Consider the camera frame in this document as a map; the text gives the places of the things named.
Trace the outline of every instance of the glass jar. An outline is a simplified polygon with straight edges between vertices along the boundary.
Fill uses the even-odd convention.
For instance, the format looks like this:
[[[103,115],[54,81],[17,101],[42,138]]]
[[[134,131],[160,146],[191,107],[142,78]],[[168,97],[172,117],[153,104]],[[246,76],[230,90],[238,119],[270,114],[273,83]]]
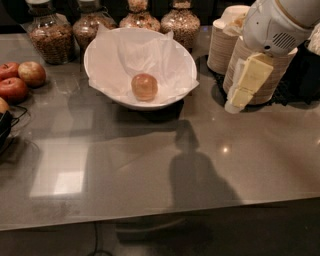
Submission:
[[[191,8],[191,0],[173,0],[172,9],[161,19],[161,32],[173,31],[173,39],[188,51],[192,50],[200,31],[200,20]]]
[[[148,11],[148,0],[128,0],[129,14],[120,21],[121,28],[145,28],[160,31],[160,22]]]
[[[45,62],[64,64],[75,58],[75,41],[72,26],[60,19],[51,0],[26,0],[33,22],[27,33],[33,46]]]
[[[85,51],[90,42],[95,39],[99,24],[108,29],[117,28],[117,24],[112,19],[105,7],[100,5],[99,0],[78,0],[81,17],[73,25],[73,33],[80,46],[81,51]]]

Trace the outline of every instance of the red apple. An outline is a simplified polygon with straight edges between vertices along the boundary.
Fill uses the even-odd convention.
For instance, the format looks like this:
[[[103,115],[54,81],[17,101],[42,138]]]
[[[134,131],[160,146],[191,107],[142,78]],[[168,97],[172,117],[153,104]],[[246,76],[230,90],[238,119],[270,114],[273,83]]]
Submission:
[[[7,110],[9,110],[8,103],[0,97],[0,113],[4,114]]]
[[[18,104],[28,96],[26,83],[18,77],[10,77],[0,81],[0,97],[10,104]]]
[[[18,68],[19,77],[31,88],[38,88],[46,81],[45,69],[35,61],[27,61]]]
[[[19,63],[17,62],[7,62],[0,65],[0,80],[10,77],[18,77],[18,68]]]

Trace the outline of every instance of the bowl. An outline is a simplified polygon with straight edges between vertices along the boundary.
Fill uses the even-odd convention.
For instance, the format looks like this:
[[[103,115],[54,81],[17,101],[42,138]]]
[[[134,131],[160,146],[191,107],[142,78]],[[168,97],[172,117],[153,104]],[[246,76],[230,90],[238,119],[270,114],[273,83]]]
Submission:
[[[197,68],[190,53],[172,37],[143,28],[100,26],[84,54],[89,85],[134,110],[158,110],[183,99],[199,84]],[[157,79],[153,101],[139,101],[133,95],[131,80],[138,73]]]

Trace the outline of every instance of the white bowl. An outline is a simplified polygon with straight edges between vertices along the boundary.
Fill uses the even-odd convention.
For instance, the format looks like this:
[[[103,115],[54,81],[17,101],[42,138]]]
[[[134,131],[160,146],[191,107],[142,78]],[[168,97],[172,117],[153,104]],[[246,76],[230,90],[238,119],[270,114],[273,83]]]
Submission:
[[[134,110],[151,111],[162,109],[183,99],[199,84],[196,81],[197,68],[190,53],[181,44],[174,40],[173,43],[171,41],[171,45],[174,44],[174,47],[171,48],[175,53],[173,54],[174,57],[172,57],[174,59],[170,59],[171,57],[169,57],[169,59],[166,59],[165,64],[162,65],[160,63],[161,68],[164,67],[161,69],[161,72],[165,74],[170,73],[171,80],[163,79],[162,76],[165,74],[158,74],[161,76],[160,79],[158,79],[158,94],[153,101],[138,101],[133,96],[131,91],[132,74],[128,74],[128,69],[130,71],[133,65],[132,63],[129,63],[128,65],[131,66],[128,68],[125,62],[126,56],[122,56],[121,53],[123,50],[128,50],[126,47],[128,45],[130,46],[131,43],[132,45],[136,44],[138,46],[145,43],[149,46],[148,43],[157,38],[160,39],[159,41],[164,42],[165,40],[168,40],[168,35],[141,28],[117,28],[113,30],[104,30],[100,27],[97,37],[89,44],[84,55],[84,67],[89,77],[89,85],[101,91],[120,105]],[[119,42],[125,42],[126,46],[121,46],[121,43]],[[139,58],[140,55],[145,55],[142,60],[146,59],[146,56],[148,56],[145,51],[141,52],[141,54],[139,52],[134,52],[133,56],[138,56]],[[156,60],[149,58],[148,61],[152,63],[154,61],[162,61],[162,52],[154,56],[156,56]],[[177,67],[176,63],[179,63],[177,62],[177,59],[179,58],[180,63],[183,63],[183,65],[178,65]],[[139,65],[138,63],[142,64],[142,66],[145,66],[147,69],[150,67],[150,65],[144,65],[141,59],[137,60],[137,65]],[[175,70],[179,70],[177,71],[179,79],[172,77],[173,74],[175,74]],[[174,80],[175,84],[163,82]]]

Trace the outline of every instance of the dark background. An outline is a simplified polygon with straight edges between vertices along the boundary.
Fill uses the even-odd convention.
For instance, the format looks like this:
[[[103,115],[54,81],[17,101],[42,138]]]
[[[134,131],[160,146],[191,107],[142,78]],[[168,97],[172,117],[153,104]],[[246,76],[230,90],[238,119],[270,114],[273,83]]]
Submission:
[[[73,5],[72,11],[68,11],[69,20],[71,23],[78,18],[77,3],[76,0],[64,1],[64,4],[69,2],[69,5]],[[199,17],[201,25],[211,25],[212,21],[220,17],[224,9],[230,5],[246,4],[251,5],[254,0],[244,1],[226,1],[226,0],[195,0],[193,1],[193,12]],[[109,10],[109,14],[115,19],[117,23],[124,18],[127,13],[127,0],[101,0],[101,3]],[[150,13],[161,20],[161,18],[169,12],[171,0],[149,0]],[[59,12],[65,10],[64,7],[56,6]],[[28,7],[22,0],[0,0],[0,33],[23,33],[24,31],[19,26],[22,23],[22,16],[26,16]]]

